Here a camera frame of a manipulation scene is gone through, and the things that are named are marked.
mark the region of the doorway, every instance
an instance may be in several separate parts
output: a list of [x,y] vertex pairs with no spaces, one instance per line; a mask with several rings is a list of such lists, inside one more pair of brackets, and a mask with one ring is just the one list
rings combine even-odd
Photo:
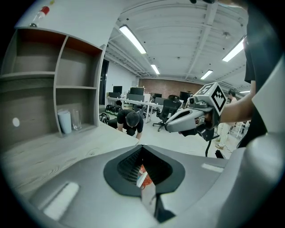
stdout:
[[100,77],[99,105],[105,105],[108,67],[109,67],[109,61],[104,59],[102,64],[101,77]]

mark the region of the black cap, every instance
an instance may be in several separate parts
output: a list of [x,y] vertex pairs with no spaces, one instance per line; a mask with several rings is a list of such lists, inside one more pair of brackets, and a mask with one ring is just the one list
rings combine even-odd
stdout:
[[[195,4],[197,2],[197,0],[190,0],[191,3]],[[204,2],[206,3],[209,3],[209,4],[213,4],[215,2],[217,2],[217,0],[203,0]]]

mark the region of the red bottle cap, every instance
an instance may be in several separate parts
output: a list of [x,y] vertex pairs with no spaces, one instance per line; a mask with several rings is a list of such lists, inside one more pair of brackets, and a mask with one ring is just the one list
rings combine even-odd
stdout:
[[48,6],[44,6],[43,8],[41,8],[40,12],[43,12],[45,15],[47,15],[49,13]]

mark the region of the hand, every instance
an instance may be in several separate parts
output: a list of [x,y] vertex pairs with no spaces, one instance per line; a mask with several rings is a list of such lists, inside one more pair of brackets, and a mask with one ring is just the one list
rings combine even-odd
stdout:
[[[208,112],[205,114],[205,122],[212,122],[212,113]],[[198,124],[199,123],[199,118],[195,118],[195,123]]]

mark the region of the fluorescent light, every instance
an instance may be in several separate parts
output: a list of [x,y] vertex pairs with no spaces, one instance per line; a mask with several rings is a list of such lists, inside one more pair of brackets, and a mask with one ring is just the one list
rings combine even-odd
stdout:
[[204,76],[201,77],[201,79],[204,80],[204,79],[205,79],[206,77],[208,77],[211,73],[213,73],[213,71],[212,71],[212,70],[208,70],[208,71],[204,74]]
[[128,26],[123,25],[120,27],[120,31],[133,43],[133,45],[139,50],[141,54],[147,53],[143,46],[139,43],[138,39],[134,36]]
[[230,51],[229,54],[226,55],[225,58],[223,58],[223,61],[229,62],[232,58],[234,58],[242,49],[244,49],[244,39],[242,39],[237,46],[234,47],[233,50]]
[[156,74],[160,74],[159,70],[156,68],[156,65],[151,64],[151,67],[153,68],[153,70],[156,72]]

